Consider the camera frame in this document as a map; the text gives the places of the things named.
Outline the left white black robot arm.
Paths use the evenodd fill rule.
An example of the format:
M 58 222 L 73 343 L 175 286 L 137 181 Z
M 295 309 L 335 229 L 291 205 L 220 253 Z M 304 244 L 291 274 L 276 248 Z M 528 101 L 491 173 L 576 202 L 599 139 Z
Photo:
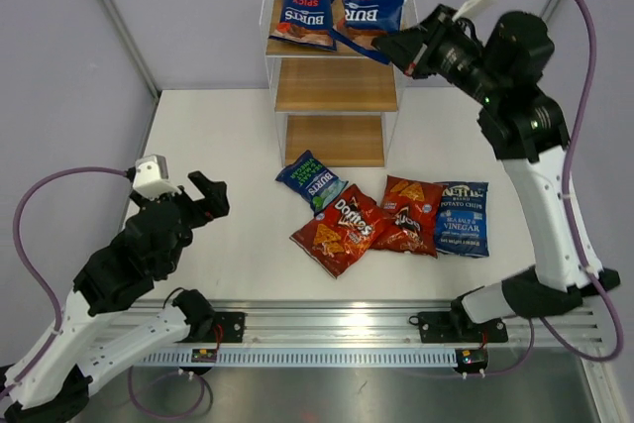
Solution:
M 173 185 L 156 164 L 104 171 L 131 182 L 130 197 L 139 211 L 109 245 L 90 256 L 65 301 L 56 298 L 28 260 L 21 218 L 36 191 L 58 178 L 80 174 L 81 168 L 54 173 L 34 184 L 14 214 L 14 245 L 25 268 L 49 296 L 54 320 L 23 358 L 1 369 L 1 396 L 10 401 L 1 418 L 4 422 L 68 422 L 106 383 L 159 348 L 207 338 L 215 344 L 224 340 L 225 330 L 209 300 L 196 289 L 182 289 L 147 323 L 98 349 L 91 347 L 112 321 L 175 272 L 195 229 L 230 211 L 226 183 L 212 181 L 200 171 L 188 175 L 202 194 L 197 200 Z

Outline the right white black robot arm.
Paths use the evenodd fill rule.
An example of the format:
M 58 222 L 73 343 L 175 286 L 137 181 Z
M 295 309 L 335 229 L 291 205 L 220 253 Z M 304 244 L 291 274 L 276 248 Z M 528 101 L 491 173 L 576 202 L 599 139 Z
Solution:
M 486 43 L 466 33 L 469 25 L 440 5 L 418 25 L 371 43 L 405 75 L 440 75 L 480 105 L 477 123 L 528 226 L 533 264 L 452 301 L 450 328 L 462 340 L 504 317 L 564 315 L 620 284 L 618 272 L 590 253 L 567 162 L 573 142 L 561 107 L 538 85 L 555 49 L 546 24 L 534 14 L 510 11 Z

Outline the Kettle sea salt vinegar bag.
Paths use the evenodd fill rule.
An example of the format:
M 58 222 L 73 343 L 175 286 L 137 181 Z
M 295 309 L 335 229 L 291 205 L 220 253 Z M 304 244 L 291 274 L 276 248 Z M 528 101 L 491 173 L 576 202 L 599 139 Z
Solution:
M 444 255 L 489 256 L 487 239 L 487 182 L 445 181 L 437 215 L 434 242 Z

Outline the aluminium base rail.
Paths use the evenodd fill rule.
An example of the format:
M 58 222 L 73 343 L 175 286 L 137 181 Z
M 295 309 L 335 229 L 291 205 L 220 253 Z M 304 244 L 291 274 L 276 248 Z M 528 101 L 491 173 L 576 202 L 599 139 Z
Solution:
M 421 345 L 419 331 L 409 317 L 420 311 L 441 311 L 443 300 L 376 301 L 211 301 L 220 312 L 245 313 L 243 347 L 282 348 L 386 348 Z M 144 299 L 101 331 L 96 343 L 123 336 L 161 311 L 161 302 Z M 548 319 L 570 344 L 606 349 L 608 338 L 590 307 Z M 520 318 L 504 318 L 509 342 L 497 347 L 522 347 L 528 343 L 529 326 Z

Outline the small red Doritos bag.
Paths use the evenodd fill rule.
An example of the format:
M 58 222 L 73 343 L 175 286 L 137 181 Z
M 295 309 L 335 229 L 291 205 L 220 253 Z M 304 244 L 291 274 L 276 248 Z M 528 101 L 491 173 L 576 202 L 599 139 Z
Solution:
M 445 189 L 444 184 L 389 175 L 380 207 L 391 222 L 370 247 L 435 258 L 434 234 Z

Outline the large red Doritos bag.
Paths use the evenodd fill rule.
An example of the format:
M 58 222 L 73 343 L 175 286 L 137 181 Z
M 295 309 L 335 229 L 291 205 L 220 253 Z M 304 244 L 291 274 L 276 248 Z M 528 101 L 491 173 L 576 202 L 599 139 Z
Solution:
M 370 249 L 391 218 L 357 185 L 346 188 L 290 240 L 333 278 L 338 278 Z

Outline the Burts sea salt vinegar bag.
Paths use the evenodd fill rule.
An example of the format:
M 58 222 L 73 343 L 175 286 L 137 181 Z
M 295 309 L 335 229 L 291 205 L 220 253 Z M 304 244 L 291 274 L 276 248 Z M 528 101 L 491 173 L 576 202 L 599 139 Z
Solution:
M 299 194 L 315 215 L 321 213 L 348 186 L 322 161 L 315 158 L 310 150 L 302 153 L 298 159 L 287 165 L 275 178 Z

